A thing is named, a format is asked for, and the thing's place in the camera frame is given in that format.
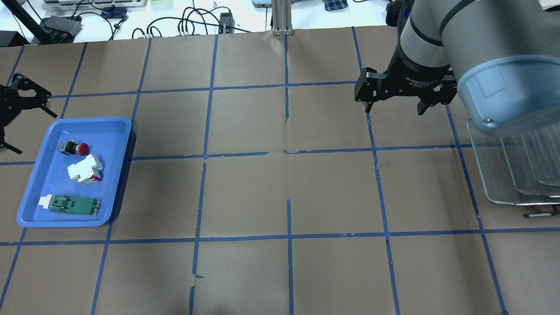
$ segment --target stacked mesh trays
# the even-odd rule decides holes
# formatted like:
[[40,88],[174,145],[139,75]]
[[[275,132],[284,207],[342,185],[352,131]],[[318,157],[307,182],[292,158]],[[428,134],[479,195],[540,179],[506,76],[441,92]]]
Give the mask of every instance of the stacked mesh trays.
[[560,203],[560,123],[511,137],[491,137],[467,122],[484,191],[511,205]]

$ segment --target white table surface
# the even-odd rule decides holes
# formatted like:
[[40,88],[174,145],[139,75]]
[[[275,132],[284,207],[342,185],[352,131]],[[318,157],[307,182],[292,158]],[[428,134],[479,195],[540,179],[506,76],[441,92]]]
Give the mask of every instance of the white table surface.
[[[73,13],[73,10],[45,12],[41,8],[43,0],[29,1],[41,17],[51,15],[70,16]],[[268,9],[267,15],[266,9],[255,8],[251,0],[195,0],[195,4],[198,8],[207,10],[213,8],[214,2],[216,2],[218,6],[226,6],[231,9],[236,27],[238,28],[252,32],[270,29],[271,10]],[[303,0],[292,5],[292,24],[294,29],[326,29],[348,26],[384,25],[386,4],[387,0],[369,0],[362,3],[348,0],[348,7],[346,9],[327,12],[324,9],[322,0]],[[132,30],[137,27],[145,30],[146,26],[156,18],[164,16],[181,17],[183,9],[191,5],[191,0],[148,0],[143,7],[132,7],[129,9],[129,18],[122,25],[121,30],[117,32],[115,39],[130,39]],[[23,8],[25,8],[32,17],[36,18],[36,15],[32,12],[28,3],[23,4]],[[78,12],[83,11],[100,12],[99,10],[92,9],[79,10]],[[226,11],[225,9],[220,9],[216,10],[214,13],[217,12],[216,15],[219,18],[220,12]],[[196,14],[192,14],[191,18],[193,20],[202,21]],[[210,15],[205,15],[205,18],[209,23],[213,20]],[[155,26],[161,30],[164,37],[177,36],[177,23],[177,20],[162,20],[156,22]],[[27,40],[31,41],[33,37],[31,32],[29,32],[23,24],[22,28],[24,29]],[[1,3],[0,30],[20,31],[10,11]],[[216,34],[217,27],[209,26],[208,32],[210,34]],[[195,33],[205,34],[204,26],[197,25]],[[96,15],[85,15],[83,16],[82,30],[78,33],[74,41],[101,41],[108,40],[110,36],[111,33],[107,22]],[[136,32],[136,37],[138,36],[140,36],[140,32]]]

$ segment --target black cable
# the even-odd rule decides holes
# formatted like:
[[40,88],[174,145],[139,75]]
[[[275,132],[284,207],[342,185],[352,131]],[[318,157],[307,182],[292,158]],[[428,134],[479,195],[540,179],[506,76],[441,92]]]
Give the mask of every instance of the black cable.
[[[207,26],[207,25],[211,25],[211,24],[207,24],[207,23],[206,23],[206,21],[205,21],[203,15],[205,15],[205,14],[211,14],[211,15],[216,19],[216,21],[218,22],[218,24],[220,24],[220,20],[216,17],[216,15],[212,14],[212,12],[215,11],[215,10],[218,10],[218,9],[222,9],[222,8],[227,9],[227,11],[228,11],[229,13],[231,13],[231,9],[228,8],[228,7],[225,7],[225,6],[215,7],[214,9],[212,9],[212,10],[210,10],[210,11],[209,11],[209,10],[206,10],[206,9],[202,9],[202,8],[196,8],[195,5],[194,5],[194,0],[193,0],[193,6],[192,6],[192,7],[186,7],[185,10],[183,10],[183,15],[181,16],[181,18],[182,18],[182,19],[185,19],[186,11],[187,11],[188,9],[192,9],[194,12],[196,12],[198,15],[200,15],[200,16],[202,17],[202,20],[203,20],[202,23],[204,23],[204,28],[205,28],[205,30],[206,30],[206,32],[207,32],[206,34],[208,34],[208,29],[206,28],[206,26]],[[181,21],[179,21],[179,23],[178,23],[178,25],[177,25],[177,30],[178,30],[179,33],[185,34],[185,32],[186,32],[186,33],[188,34],[188,32],[189,32],[189,30],[188,30],[188,24],[187,24],[188,22],[190,22],[190,23],[192,24],[192,26],[193,26],[193,30],[192,30],[192,32],[191,32],[191,35],[194,35],[194,23],[192,22],[192,20],[189,20],[188,17],[186,18],[186,20],[181,20]]]
[[152,35],[152,37],[153,37],[153,31],[152,31],[153,29],[156,29],[157,32],[160,33],[160,37],[163,37],[163,36],[161,35],[160,29],[158,29],[158,28],[155,27],[155,26],[152,26],[152,27],[150,28],[150,35]]
[[[151,21],[150,24],[148,24],[148,27],[147,27],[146,29],[150,29],[150,26],[152,26],[152,24],[154,24],[155,22],[161,21],[161,20],[165,20],[165,19],[168,19],[168,18],[170,18],[170,19],[172,19],[172,20],[182,20],[182,21],[186,20],[185,18],[180,18],[180,17],[175,17],[175,16],[164,16],[164,17],[159,17],[159,18],[157,18],[157,19]],[[192,22],[192,23],[195,23],[195,24],[204,24],[204,23],[198,22],[198,21],[192,21],[192,20],[188,20],[188,21],[189,21],[189,22]],[[209,26],[218,26],[218,27],[222,27],[222,25],[218,25],[218,24],[211,24],[211,23],[206,23],[206,24],[209,25]],[[244,30],[244,29],[239,29],[239,28],[233,27],[233,26],[227,26],[227,25],[226,25],[226,28],[227,28],[227,29],[232,29],[232,30],[238,30],[238,31],[246,32],[246,33],[251,33],[251,31],[247,31],[247,30]]]
[[102,17],[101,14],[99,14],[99,13],[97,13],[97,12],[91,12],[91,11],[82,12],[82,13],[78,14],[78,16],[82,16],[82,15],[85,15],[85,14],[95,14],[95,15],[101,17],[103,20],[105,20],[105,22],[107,22],[107,23],[109,24],[109,27],[111,28],[111,37],[110,37],[108,40],[112,40],[112,39],[113,39],[113,26],[112,26],[111,22],[109,22],[109,20],[107,20],[106,18]]
[[72,13],[71,17],[74,17],[74,16],[76,15],[76,12],[78,12],[78,9],[80,9],[80,6],[81,6],[82,4],[84,4],[84,1],[86,1],[87,4],[89,4],[89,5],[90,5],[92,8],[94,8],[94,9],[100,10],[101,12],[109,13],[108,11],[105,11],[105,9],[98,8],[98,7],[94,6],[94,4],[93,4],[91,1],[89,1],[89,0],[81,0],[81,1],[78,2],[78,4],[76,5],[76,9],[74,10],[74,13]]
[[29,6],[31,7],[31,9],[33,10],[33,12],[35,12],[35,14],[37,15],[37,17],[39,18],[39,21],[41,21],[41,16],[37,13],[37,11],[35,11],[35,8],[31,5],[31,1],[27,0],[27,4],[29,4]]
[[144,31],[140,27],[137,27],[132,31],[132,39],[134,39],[134,33],[136,33],[136,31],[140,31],[140,33],[142,33],[142,36],[146,38],[146,33],[144,33]]
[[120,30],[121,24],[124,23],[124,21],[126,21],[126,20],[128,20],[128,15],[123,16],[120,19],[120,21],[118,21],[117,23],[115,23],[115,25],[113,25],[115,27],[115,30],[113,31],[113,34],[111,35],[111,38],[109,40],[114,40],[115,39],[116,32],[118,32]]
[[16,20],[17,26],[20,27],[21,36],[23,36],[25,38],[24,30],[21,28],[20,22],[18,21],[17,17],[15,15],[13,15],[13,13],[12,13],[12,16],[13,16],[13,19]]

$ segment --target metal bracket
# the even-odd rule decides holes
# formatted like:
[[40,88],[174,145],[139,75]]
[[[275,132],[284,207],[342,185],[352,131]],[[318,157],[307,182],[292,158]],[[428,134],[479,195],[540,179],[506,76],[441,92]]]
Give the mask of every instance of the metal bracket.
[[292,1],[272,0],[272,34],[292,35]]

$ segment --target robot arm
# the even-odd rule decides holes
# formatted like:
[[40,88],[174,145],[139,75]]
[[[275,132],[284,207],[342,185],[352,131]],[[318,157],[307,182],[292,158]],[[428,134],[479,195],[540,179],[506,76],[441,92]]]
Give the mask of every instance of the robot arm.
[[391,62],[383,73],[363,69],[354,90],[366,112],[418,96],[421,115],[458,92],[488,135],[560,120],[560,19],[538,0],[397,0],[387,22],[398,26]]

